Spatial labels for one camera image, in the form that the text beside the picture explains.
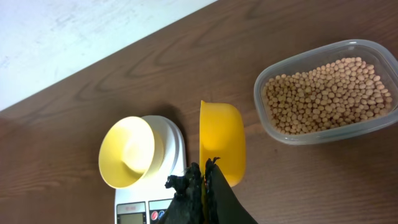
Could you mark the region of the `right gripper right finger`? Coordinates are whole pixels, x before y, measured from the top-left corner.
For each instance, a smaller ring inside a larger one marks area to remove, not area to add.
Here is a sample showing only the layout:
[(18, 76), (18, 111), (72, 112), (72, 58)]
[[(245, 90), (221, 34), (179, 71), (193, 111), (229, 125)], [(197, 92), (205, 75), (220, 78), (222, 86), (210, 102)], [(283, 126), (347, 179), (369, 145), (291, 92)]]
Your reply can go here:
[(257, 224), (246, 211), (216, 164), (219, 157), (205, 164), (205, 215), (211, 224)]

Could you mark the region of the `yellow measuring scoop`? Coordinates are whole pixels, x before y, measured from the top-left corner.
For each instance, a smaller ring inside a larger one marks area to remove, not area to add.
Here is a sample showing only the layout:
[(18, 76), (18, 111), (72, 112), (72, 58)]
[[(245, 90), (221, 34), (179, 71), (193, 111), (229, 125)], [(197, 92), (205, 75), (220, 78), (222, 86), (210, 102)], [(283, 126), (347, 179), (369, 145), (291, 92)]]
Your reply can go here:
[[(201, 101), (199, 147), (200, 170), (204, 178), (206, 161), (219, 157), (216, 164), (229, 186), (233, 188), (242, 181), (246, 171), (246, 140), (237, 108), (227, 103)], [(202, 199), (205, 203), (205, 184)]]

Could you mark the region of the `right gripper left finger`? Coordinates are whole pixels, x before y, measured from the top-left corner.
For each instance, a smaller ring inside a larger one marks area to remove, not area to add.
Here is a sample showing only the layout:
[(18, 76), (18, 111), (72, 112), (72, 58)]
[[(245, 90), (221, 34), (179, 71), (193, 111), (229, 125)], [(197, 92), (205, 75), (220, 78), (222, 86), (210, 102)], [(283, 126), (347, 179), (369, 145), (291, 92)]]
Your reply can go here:
[(192, 162), (183, 176), (167, 177), (165, 188), (175, 190), (174, 197), (158, 224), (202, 224), (204, 223), (201, 201), (203, 177), (200, 167)]

